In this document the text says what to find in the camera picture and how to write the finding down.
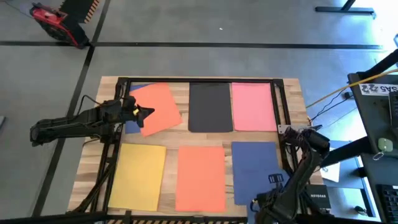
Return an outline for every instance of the wooden table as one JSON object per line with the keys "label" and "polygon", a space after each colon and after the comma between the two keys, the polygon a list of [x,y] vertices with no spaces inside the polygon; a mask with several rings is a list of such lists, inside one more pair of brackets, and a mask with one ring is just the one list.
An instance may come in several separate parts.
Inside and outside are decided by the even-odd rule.
{"label": "wooden table", "polygon": [[[119,77],[102,77],[99,85],[96,100],[113,99],[114,88]],[[298,79],[284,79],[285,94],[289,107],[289,114],[292,124],[308,124],[307,113],[304,106],[304,100],[300,89]],[[175,102],[182,115],[182,124],[173,128],[161,131],[146,138],[140,133],[123,134],[122,143],[151,144],[166,146],[167,155],[160,191],[159,206],[157,212],[145,212],[133,210],[133,215],[206,215],[206,216],[234,216],[245,217],[246,207],[234,204],[233,193],[233,172],[232,172],[232,141],[273,141],[277,144],[277,156],[279,167],[282,167],[280,159],[279,141],[276,132],[251,132],[251,131],[233,131],[230,133],[191,133],[188,131],[188,101],[189,101],[189,83],[169,83],[170,90],[174,96]],[[282,124],[284,124],[284,114],[280,100],[279,90],[277,92],[279,113]],[[226,208],[224,213],[206,213],[206,212],[176,212],[175,211],[175,188],[177,183],[177,154],[179,146],[223,146],[225,149],[225,167],[226,167]],[[80,159],[80,165],[76,173],[75,184],[68,209],[76,208],[80,202],[87,196],[88,192],[96,182],[98,167],[100,164],[103,145],[98,141],[88,143],[84,146]],[[298,152],[298,159],[301,158],[301,152]],[[316,172],[310,179],[312,184],[323,184],[320,172]],[[102,205],[102,196],[99,197],[99,205]],[[111,214],[124,214],[124,209],[109,208]]]}

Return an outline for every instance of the blue paper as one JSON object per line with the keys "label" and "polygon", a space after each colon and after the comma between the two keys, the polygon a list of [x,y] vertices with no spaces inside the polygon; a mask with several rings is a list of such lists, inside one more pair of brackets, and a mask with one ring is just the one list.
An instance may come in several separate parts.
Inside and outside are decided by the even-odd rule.
{"label": "blue paper", "polygon": [[[138,90],[139,88],[145,87],[146,85],[135,85],[135,86],[130,86],[130,91],[133,90]],[[124,130],[126,134],[134,134],[134,133],[140,133],[140,129],[138,124],[135,121],[126,121],[126,128]]]}
{"label": "blue paper", "polygon": [[274,142],[232,142],[232,165],[236,205],[249,205],[257,194],[276,188],[271,174],[282,174],[283,185],[289,179],[278,166]]}

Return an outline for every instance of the sheet of paper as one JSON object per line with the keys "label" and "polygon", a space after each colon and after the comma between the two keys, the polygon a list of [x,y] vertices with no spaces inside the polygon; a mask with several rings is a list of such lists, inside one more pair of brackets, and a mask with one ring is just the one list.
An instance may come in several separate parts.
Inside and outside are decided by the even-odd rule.
{"label": "sheet of paper", "polygon": [[234,128],[277,131],[269,83],[232,83]]}
{"label": "sheet of paper", "polygon": [[[138,89],[140,89],[142,87],[145,87],[145,86],[147,86],[147,85],[130,86],[130,91],[138,90]],[[138,124],[135,121],[126,121],[124,132],[126,134],[140,133],[140,128],[139,128]]]}
{"label": "sheet of paper", "polygon": [[275,188],[270,175],[282,175],[284,184],[289,179],[279,169],[274,142],[232,142],[232,166],[236,205],[248,205],[257,194]]}
{"label": "sheet of paper", "polygon": [[122,144],[108,206],[156,211],[166,147]]}
{"label": "sheet of paper", "polygon": [[229,83],[190,83],[188,116],[191,132],[233,131]]}
{"label": "sheet of paper", "polygon": [[224,149],[181,146],[175,210],[224,212],[225,193]]}
{"label": "sheet of paper", "polygon": [[144,120],[141,128],[143,136],[149,136],[182,122],[180,112],[175,104],[167,83],[155,83],[130,92],[137,104],[155,111]]}
{"label": "sheet of paper", "polygon": [[340,163],[336,163],[320,169],[322,178],[338,182],[340,178]]}

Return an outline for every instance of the floor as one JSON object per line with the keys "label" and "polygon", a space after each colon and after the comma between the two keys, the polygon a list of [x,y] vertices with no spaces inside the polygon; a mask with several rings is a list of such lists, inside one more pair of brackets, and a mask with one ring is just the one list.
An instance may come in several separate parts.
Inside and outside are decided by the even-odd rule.
{"label": "floor", "polygon": [[[40,2],[58,7],[61,1]],[[93,20],[83,25],[91,39],[105,2],[101,2]],[[353,44],[384,48],[96,47],[84,77],[81,71],[88,48],[6,45],[5,41],[53,40],[29,17],[30,1],[0,1],[0,104],[5,105],[0,107],[0,115],[7,117],[0,129],[0,178],[5,180],[0,185],[0,219],[32,214],[54,152],[55,142],[32,147],[29,128],[42,118],[65,116],[74,93],[95,96],[102,76],[299,78],[306,104],[345,85],[347,74],[367,70],[394,50],[394,36],[387,38],[389,26],[372,16],[313,10],[315,6],[340,6],[343,2],[112,0],[97,37],[100,42]],[[78,81],[84,81],[81,93],[75,88]],[[329,100],[309,108],[309,117]],[[320,132],[334,140],[355,140],[365,135],[354,101],[344,102],[314,123],[322,124]],[[66,140],[42,214],[65,212],[82,142]],[[341,199],[332,203],[332,211],[339,216],[361,218],[349,208],[363,202]]]}

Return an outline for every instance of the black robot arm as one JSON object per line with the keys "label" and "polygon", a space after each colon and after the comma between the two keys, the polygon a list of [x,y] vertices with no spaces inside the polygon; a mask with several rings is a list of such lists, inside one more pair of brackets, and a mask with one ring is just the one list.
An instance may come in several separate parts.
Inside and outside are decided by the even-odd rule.
{"label": "black robot arm", "polygon": [[120,100],[108,100],[71,118],[40,120],[30,128],[30,141],[33,146],[58,138],[97,137],[104,142],[113,136],[115,124],[135,121],[142,128],[154,111],[136,105],[133,96],[124,98],[123,105]]}
{"label": "black robot arm", "polygon": [[299,195],[317,166],[329,153],[329,139],[312,129],[298,132],[287,128],[282,140],[285,144],[299,146],[303,156],[284,188],[279,187],[257,195],[254,200],[260,207],[256,213],[257,224],[271,224],[275,220],[279,223],[294,222]]}

